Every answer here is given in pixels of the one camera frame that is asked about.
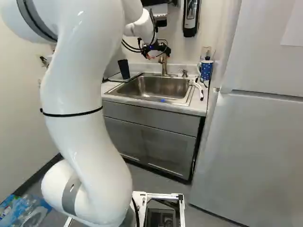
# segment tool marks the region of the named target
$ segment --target blue mug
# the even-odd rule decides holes
[[[197,71],[201,75],[202,80],[210,80],[212,77],[214,61],[202,61],[197,64]]]

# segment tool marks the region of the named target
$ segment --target faucet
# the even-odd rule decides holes
[[[159,58],[159,63],[162,65],[162,76],[168,76],[167,73],[167,55],[163,53]]]
[[[183,69],[182,71],[182,78],[187,78],[188,77],[188,71],[187,70],[185,70],[185,69]]]

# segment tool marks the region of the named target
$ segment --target refrigerator door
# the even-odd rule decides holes
[[[250,227],[302,227],[303,99],[219,93],[190,203]]]
[[[281,45],[296,1],[242,1],[221,92],[303,96],[303,47]],[[297,18],[301,27],[302,16]]]

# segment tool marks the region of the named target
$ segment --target stainless steel sink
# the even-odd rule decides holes
[[[176,105],[189,105],[193,91],[187,79],[143,73],[105,94]]]

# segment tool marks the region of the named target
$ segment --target gray floor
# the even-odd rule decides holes
[[[189,197],[190,186],[184,185],[165,177],[156,175],[133,165],[128,165],[133,176],[134,190],[152,193],[183,193],[185,199]],[[41,195],[40,183],[28,191],[29,194]],[[67,217],[53,210],[43,221],[41,227],[63,227]],[[208,215],[186,204],[186,227],[235,227],[235,225]],[[72,227],[84,227],[81,223],[74,222]]]

